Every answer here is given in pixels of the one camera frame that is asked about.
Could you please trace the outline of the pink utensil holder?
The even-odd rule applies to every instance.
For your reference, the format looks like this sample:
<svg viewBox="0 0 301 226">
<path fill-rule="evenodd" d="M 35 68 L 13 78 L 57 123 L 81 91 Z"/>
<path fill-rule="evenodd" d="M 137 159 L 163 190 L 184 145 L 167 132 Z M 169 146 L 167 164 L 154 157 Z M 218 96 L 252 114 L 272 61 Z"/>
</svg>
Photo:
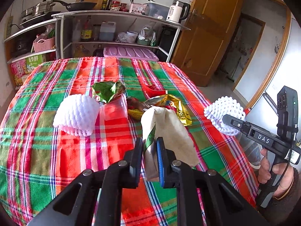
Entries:
<svg viewBox="0 0 301 226">
<path fill-rule="evenodd" d="M 130 5 L 130 13 L 134 13 L 134 14 L 141 14 L 144 15 L 145 14 L 145 10 L 146 10 L 146 5 L 144 4 L 137 4 L 137 3 L 132 3 Z"/>
</svg>

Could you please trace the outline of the white plastic jug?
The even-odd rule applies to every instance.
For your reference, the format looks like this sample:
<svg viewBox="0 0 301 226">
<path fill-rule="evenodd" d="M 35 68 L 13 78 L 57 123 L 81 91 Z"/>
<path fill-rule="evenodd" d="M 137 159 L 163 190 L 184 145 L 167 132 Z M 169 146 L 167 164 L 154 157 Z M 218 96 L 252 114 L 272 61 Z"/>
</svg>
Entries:
<svg viewBox="0 0 301 226">
<path fill-rule="evenodd" d="M 100 26 L 99 41 L 112 42 L 116 31 L 116 22 L 104 21 Z"/>
</svg>

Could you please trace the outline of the gold snack wrapper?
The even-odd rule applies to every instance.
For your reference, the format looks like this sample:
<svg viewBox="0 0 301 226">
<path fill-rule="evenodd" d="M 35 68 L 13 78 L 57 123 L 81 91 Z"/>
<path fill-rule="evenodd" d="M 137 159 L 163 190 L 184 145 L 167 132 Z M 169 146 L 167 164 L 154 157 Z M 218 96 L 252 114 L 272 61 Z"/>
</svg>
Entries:
<svg viewBox="0 0 301 226">
<path fill-rule="evenodd" d="M 184 126 L 187 127 L 192 125 L 191 116 L 188 110 L 182 104 L 182 101 L 171 94 L 152 97 L 147 99 L 143 103 L 151 105 L 151 107 L 156 106 L 173 110 Z M 128 109 L 128 114 L 135 120 L 141 120 L 143 113 L 144 112 L 140 112 L 138 110 Z"/>
</svg>

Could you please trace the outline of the yellow label sauce bottle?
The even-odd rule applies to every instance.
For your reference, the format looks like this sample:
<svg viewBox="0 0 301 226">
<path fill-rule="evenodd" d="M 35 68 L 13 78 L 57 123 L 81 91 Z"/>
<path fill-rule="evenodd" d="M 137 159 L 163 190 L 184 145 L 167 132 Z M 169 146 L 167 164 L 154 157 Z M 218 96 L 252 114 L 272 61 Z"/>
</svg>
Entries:
<svg viewBox="0 0 301 226">
<path fill-rule="evenodd" d="M 92 39 L 91 16 L 88 15 L 81 30 L 81 41 L 90 41 Z"/>
</svg>

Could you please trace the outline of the clear plastic cup red lid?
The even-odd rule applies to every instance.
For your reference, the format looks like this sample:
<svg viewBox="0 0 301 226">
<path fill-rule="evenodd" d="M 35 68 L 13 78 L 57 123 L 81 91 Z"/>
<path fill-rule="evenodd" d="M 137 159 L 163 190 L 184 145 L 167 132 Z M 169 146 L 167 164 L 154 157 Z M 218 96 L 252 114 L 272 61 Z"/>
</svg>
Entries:
<svg viewBox="0 0 301 226">
<path fill-rule="evenodd" d="M 100 107 L 100 119 L 102 120 L 115 120 L 127 117 L 128 107 L 124 93 Z"/>
</svg>

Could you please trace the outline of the white foam fruit net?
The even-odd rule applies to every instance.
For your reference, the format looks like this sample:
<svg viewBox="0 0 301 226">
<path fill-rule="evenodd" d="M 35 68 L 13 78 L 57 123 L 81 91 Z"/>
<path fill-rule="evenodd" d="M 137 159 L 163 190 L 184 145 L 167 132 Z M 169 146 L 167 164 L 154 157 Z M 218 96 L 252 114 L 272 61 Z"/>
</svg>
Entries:
<svg viewBox="0 0 301 226">
<path fill-rule="evenodd" d="M 74 94 L 66 97 L 56 111 L 53 127 L 77 137 L 88 137 L 93 133 L 99 103 L 87 95 Z"/>
</svg>

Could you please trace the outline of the green and pink carton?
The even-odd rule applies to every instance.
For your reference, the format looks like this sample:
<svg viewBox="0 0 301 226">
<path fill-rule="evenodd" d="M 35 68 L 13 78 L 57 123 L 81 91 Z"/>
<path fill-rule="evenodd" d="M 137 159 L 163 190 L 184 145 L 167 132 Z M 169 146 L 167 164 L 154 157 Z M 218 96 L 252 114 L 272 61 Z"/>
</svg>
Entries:
<svg viewBox="0 0 301 226">
<path fill-rule="evenodd" d="M 46 62 L 46 54 L 29 56 L 27 58 L 10 63 L 12 76 L 16 86 L 21 86 L 25 81 L 25 77 L 44 62 Z"/>
</svg>

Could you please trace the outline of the wooden door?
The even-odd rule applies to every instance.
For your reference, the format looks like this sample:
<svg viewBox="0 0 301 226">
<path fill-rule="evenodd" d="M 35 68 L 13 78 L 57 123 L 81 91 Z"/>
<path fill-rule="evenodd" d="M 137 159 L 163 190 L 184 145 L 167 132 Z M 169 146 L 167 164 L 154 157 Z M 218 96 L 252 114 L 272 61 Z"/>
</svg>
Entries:
<svg viewBox="0 0 301 226">
<path fill-rule="evenodd" d="M 193 0 L 172 63 L 206 87 L 218 68 L 240 17 L 243 0 Z"/>
</svg>

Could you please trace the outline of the red snack wrapper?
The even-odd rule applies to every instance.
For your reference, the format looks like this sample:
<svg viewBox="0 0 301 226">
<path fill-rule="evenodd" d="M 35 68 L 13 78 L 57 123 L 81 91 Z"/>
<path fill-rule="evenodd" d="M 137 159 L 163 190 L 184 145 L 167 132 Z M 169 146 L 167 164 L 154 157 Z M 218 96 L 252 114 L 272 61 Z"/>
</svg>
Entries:
<svg viewBox="0 0 301 226">
<path fill-rule="evenodd" d="M 141 86 L 142 91 L 148 98 L 156 97 L 156 96 L 161 96 L 168 94 L 167 90 L 157 90 L 153 85 L 142 85 Z"/>
</svg>

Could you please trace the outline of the clear plastic container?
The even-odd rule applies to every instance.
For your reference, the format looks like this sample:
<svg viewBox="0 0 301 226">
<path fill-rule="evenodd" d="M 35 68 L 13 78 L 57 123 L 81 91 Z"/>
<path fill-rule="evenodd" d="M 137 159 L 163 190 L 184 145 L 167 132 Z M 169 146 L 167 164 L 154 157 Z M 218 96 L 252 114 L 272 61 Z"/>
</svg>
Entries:
<svg viewBox="0 0 301 226">
<path fill-rule="evenodd" d="M 169 7 L 156 2 L 147 2 L 144 5 L 146 5 L 144 12 L 146 16 L 166 20 Z"/>
</svg>

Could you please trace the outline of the pink lidded storage box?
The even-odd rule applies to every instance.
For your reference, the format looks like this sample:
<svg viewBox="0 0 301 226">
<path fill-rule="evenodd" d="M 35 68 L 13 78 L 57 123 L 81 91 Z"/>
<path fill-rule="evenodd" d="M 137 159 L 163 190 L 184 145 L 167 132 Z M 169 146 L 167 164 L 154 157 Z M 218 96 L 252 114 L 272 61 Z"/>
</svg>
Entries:
<svg viewBox="0 0 301 226">
<path fill-rule="evenodd" d="M 147 48 L 140 47 L 105 47 L 104 57 L 116 57 L 158 62 L 158 57 Z"/>
</svg>

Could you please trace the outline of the black frying pan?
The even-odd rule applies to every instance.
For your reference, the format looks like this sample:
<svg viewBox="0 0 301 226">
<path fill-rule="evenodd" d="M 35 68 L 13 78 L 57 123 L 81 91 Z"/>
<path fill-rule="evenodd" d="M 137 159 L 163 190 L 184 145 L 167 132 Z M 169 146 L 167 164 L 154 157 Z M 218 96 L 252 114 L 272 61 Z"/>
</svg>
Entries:
<svg viewBox="0 0 301 226">
<path fill-rule="evenodd" d="M 84 11 L 84 10 L 92 10 L 97 3 L 94 2 L 73 2 L 73 3 L 66 3 L 61 0 L 51 0 L 52 3 L 60 3 L 63 5 L 67 11 Z"/>
</svg>

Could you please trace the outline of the white kitchen shelf unit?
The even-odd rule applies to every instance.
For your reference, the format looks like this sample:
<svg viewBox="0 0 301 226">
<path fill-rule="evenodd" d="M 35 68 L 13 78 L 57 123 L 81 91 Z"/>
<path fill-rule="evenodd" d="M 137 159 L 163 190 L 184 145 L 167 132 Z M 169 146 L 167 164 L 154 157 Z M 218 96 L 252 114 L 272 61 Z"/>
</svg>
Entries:
<svg viewBox="0 0 301 226">
<path fill-rule="evenodd" d="M 92 39 L 81 41 L 81 30 L 87 16 L 91 16 Z M 116 22 L 112 42 L 99 41 L 100 26 L 104 21 Z M 4 40 L 7 62 L 13 63 L 29 56 L 56 53 L 56 58 L 90 56 L 96 47 L 140 47 L 159 50 L 169 62 L 181 30 L 187 27 L 146 15 L 129 12 L 85 10 L 57 13 L 47 21 L 33 24 Z M 51 50 L 36 53 L 33 42 L 55 37 Z"/>
</svg>

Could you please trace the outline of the steel pot with lid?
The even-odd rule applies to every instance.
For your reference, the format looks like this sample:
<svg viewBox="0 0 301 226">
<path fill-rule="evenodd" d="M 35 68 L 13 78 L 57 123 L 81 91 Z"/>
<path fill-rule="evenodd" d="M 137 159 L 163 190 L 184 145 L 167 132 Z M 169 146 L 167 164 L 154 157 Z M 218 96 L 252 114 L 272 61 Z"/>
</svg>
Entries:
<svg viewBox="0 0 301 226">
<path fill-rule="evenodd" d="M 22 11 L 21 18 L 29 15 L 36 16 L 38 14 L 41 14 L 42 12 L 52 11 L 54 5 L 55 3 L 53 1 L 43 0 L 40 3 L 37 3 L 36 5 Z"/>
</svg>

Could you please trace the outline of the beige paper bag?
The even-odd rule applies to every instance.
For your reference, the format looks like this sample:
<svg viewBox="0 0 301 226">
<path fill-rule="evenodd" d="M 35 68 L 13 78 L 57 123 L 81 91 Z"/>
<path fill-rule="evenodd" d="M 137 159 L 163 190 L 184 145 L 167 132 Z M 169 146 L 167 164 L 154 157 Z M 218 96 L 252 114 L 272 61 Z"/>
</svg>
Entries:
<svg viewBox="0 0 301 226">
<path fill-rule="evenodd" d="M 142 139 L 144 144 L 144 170 L 146 180 L 157 182 L 159 168 L 157 162 L 156 140 L 163 138 L 164 145 L 172 150 L 178 160 L 190 167 L 199 164 L 194 143 L 187 129 L 173 110 L 163 107 L 151 107 L 141 117 Z"/>
</svg>

